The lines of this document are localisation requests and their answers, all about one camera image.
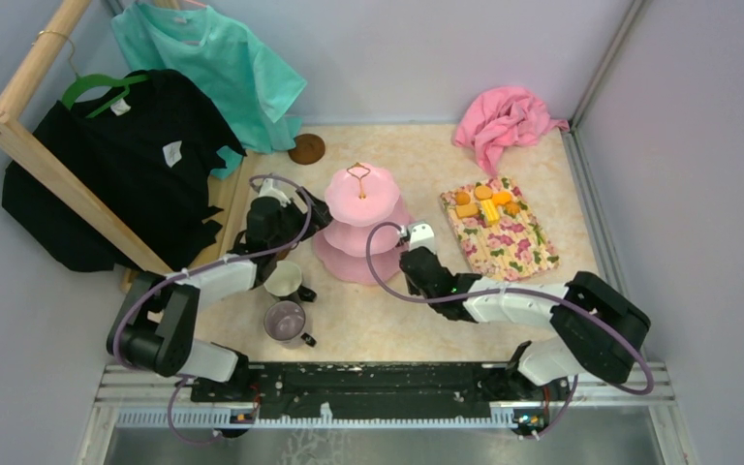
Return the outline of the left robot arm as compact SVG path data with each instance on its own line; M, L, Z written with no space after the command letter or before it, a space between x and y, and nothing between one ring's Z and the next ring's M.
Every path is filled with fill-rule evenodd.
M221 259L167 276L140 273L109 331L108 353L129 369L206 379L226 399L244 398L248 356L196 338L196 322L206 307L262 286L284 253L331 223L325 201L303 187L295 192L300 203L277 189L257 195Z

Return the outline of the pink cloth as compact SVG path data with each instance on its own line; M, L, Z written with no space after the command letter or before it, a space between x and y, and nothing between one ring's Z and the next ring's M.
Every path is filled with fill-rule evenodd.
M552 117L546 103L529 89L501 86L472 102L451 141L472 150L477 165L494 177L506 148L534 146L553 130L569 129L569 122Z

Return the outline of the brown round coaster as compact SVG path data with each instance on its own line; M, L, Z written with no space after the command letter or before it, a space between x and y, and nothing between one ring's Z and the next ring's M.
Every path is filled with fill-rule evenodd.
M295 147L288 151L288 155L298 165L313 165L326 154L326 143L318 135L301 134L294 138L294 142Z

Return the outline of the pink three-tier cake stand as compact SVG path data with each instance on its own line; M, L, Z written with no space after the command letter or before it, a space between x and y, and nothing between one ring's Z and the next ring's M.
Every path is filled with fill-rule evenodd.
M412 222L401 191L388 170L355 163L340 170L325 189L332 222L313 239L316 257L335 278L374 285L399 272L400 237L391 228L369 234L384 222Z

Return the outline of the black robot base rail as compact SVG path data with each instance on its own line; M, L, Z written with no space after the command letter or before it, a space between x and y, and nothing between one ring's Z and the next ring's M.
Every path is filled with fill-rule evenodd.
M261 419L486 419L499 402L561 401L565 379L537 387L506 363L253 362L226 383L197 379L196 403L259 405Z

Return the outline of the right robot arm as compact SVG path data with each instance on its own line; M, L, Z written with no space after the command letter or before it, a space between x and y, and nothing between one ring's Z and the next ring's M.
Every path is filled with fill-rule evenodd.
M516 350L507 386L531 399L544 384L589 373L609 384L627 382L651 327L650 318L598 275L579 271L565 284L499 282L476 273L451 273L425 247L402 253L411 301L451 321L511 323L553 331L553 337Z

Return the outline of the yellow cake piece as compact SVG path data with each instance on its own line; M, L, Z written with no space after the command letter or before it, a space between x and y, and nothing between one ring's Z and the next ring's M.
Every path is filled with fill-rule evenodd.
M480 210L487 226L496 225L500 221L500 212L492 199L481 200Z

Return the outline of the floral serving tray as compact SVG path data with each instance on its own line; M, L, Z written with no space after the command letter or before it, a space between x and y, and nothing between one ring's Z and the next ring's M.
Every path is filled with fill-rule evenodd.
M487 185L493 191L492 201L500 212L500 221L493 226L484 222L480 201L473 194L477 185ZM476 203L480 215L459 219L455 214L455 194L467 192ZM553 270L560 265L560 256L549 240L521 189L509 177L495 177L466 184L439 196L452 234L470 269L495 280L520 281ZM515 217L504 209L507 202L516 202L521 211Z

